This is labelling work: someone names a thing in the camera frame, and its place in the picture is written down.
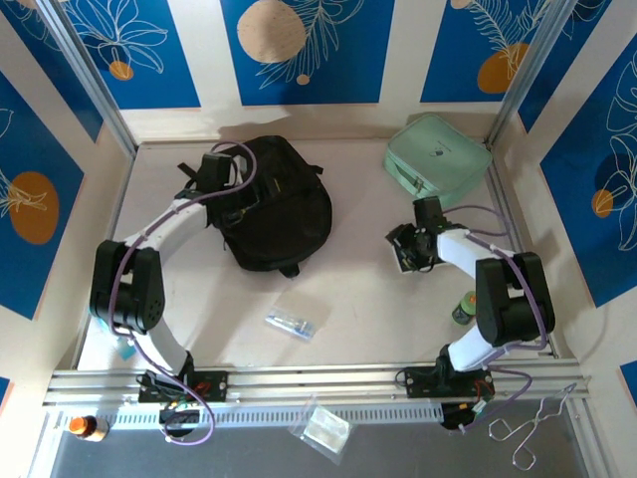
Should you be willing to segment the black backpack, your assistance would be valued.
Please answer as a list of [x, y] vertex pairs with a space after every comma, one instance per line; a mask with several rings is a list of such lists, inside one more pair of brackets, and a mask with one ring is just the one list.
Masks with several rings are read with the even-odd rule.
[[215, 227], [238, 265], [252, 272], [278, 271], [293, 279], [299, 264], [327, 240], [332, 204], [319, 176], [323, 168], [307, 163], [279, 135], [264, 135], [243, 143], [256, 156], [250, 183], [258, 203], [227, 227]]

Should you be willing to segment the clear plastic bag with pens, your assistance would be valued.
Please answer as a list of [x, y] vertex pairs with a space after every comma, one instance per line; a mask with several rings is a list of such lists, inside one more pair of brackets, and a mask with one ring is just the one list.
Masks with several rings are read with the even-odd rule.
[[325, 298], [300, 290], [287, 290], [270, 308], [265, 322], [291, 337], [308, 342], [326, 324], [331, 310], [332, 304]]

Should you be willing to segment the mint green zip case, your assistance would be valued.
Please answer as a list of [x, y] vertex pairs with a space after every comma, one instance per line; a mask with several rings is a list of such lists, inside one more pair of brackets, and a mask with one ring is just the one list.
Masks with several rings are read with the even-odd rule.
[[480, 143], [428, 114], [391, 138], [383, 167], [415, 198], [436, 196], [449, 208], [478, 186], [492, 161]]

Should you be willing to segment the small green bottle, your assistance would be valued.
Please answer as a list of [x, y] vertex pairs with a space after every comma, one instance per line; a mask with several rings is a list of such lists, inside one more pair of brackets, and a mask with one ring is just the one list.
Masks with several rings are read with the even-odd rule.
[[477, 312], [477, 295], [475, 291], [467, 292], [455, 309], [452, 311], [451, 317], [455, 323], [466, 326], [476, 317]]

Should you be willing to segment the clear bag with white pad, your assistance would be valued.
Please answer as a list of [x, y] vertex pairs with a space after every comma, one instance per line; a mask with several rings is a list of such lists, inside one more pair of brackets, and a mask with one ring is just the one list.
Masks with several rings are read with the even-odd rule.
[[339, 458], [354, 430], [354, 425], [319, 403], [311, 395], [294, 415], [289, 432], [327, 458]]

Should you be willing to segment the brown bottle with orange cap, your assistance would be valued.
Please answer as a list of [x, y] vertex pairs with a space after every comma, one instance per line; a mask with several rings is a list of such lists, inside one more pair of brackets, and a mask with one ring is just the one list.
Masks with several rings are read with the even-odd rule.
[[109, 424], [105, 419], [93, 415], [76, 416], [69, 422], [68, 429], [81, 440], [101, 442], [109, 432]]

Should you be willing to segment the aluminium frame post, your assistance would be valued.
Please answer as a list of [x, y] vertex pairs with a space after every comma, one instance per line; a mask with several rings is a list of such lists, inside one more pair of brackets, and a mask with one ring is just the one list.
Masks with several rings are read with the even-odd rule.
[[484, 145], [492, 150], [503, 135], [509, 120], [518, 111], [548, 54], [556, 42], [575, 0], [550, 0], [528, 51], [506, 92], [501, 108], [485, 137]]
[[135, 160], [137, 144], [82, 39], [58, 0], [35, 0], [38, 11], [83, 88], [125, 155]]

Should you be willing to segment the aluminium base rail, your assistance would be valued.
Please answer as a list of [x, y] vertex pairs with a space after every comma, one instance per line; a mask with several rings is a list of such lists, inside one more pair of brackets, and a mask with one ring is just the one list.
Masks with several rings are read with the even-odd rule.
[[[406, 402], [406, 389], [394, 381], [405, 363], [201, 367], [198, 371], [228, 373], [225, 406], [301, 404], [311, 395], [328, 404]], [[495, 399], [504, 400], [522, 388], [523, 399], [540, 399], [575, 382], [570, 395], [588, 398], [590, 378], [574, 358], [514, 358], [489, 366]], [[46, 407], [107, 407], [138, 403], [139, 369], [59, 370], [45, 393]]]

